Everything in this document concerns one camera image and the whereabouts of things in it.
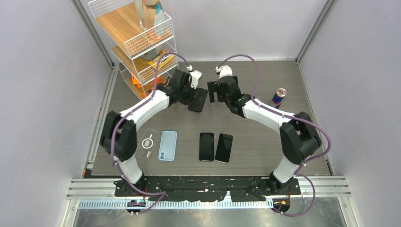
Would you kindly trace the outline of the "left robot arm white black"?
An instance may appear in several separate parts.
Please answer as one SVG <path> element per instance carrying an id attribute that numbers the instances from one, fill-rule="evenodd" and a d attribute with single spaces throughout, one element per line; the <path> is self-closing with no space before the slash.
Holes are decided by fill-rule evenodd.
<path id="1" fill-rule="evenodd" d="M 133 107 L 121 113 L 110 111 L 106 115 L 100 145 L 110 154 L 112 164 L 120 167 L 132 195 L 139 196 L 145 190 L 145 183 L 140 180 L 143 173 L 135 158 L 138 129 L 155 114 L 177 102 L 190 111 L 201 112 L 203 90 L 197 87 L 201 77 L 198 70 L 189 73 L 175 70 L 168 83 L 157 85 L 148 97 Z"/>

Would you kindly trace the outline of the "black phone case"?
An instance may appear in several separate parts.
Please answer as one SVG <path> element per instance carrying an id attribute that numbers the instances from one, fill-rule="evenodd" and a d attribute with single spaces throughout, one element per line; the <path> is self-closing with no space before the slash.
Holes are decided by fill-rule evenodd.
<path id="1" fill-rule="evenodd" d="M 207 95 L 208 91 L 206 89 L 196 88 L 190 100 L 188 110 L 200 113 L 203 110 Z"/>

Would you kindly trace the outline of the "black phone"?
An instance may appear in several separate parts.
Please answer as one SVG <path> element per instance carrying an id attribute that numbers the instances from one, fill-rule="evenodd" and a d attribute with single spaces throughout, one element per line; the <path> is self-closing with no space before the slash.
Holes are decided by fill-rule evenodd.
<path id="1" fill-rule="evenodd" d="M 229 163 L 231 156 L 231 149 L 233 143 L 233 136 L 221 133 L 219 135 L 217 149 L 215 153 L 215 160 L 222 163 Z"/>

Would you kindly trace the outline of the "light blue phone case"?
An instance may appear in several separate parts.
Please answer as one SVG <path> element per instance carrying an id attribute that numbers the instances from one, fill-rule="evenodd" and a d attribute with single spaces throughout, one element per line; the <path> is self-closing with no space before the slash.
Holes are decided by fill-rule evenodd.
<path id="1" fill-rule="evenodd" d="M 159 146 L 158 159 L 160 161 L 174 161 L 177 143 L 177 132 L 163 131 Z"/>

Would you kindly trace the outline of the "clear phone case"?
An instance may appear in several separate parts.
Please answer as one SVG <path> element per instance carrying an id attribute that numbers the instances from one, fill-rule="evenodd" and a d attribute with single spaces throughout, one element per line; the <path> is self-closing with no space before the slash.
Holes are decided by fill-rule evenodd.
<path id="1" fill-rule="evenodd" d="M 154 129 L 145 129 L 138 140 L 135 156 L 140 158 L 149 158 L 155 144 L 159 138 L 160 132 Z"/>

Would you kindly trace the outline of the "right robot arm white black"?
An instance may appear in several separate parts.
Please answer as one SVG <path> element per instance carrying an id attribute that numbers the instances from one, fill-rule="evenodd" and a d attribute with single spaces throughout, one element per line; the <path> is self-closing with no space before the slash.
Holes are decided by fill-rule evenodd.
<path id="1" fill-rule="evenodd" d="M 270 189 L 282 194 L 300 166 L 322 144 L 310 116 L 288 113 L 266 106 L 250 94 L 242 93 L 237 76 L 224 76 L 207 83 L 210 102 L 223 102 L 230 112 L 257 121 L 280 136 L 283 158 L 269 176 Z"/>

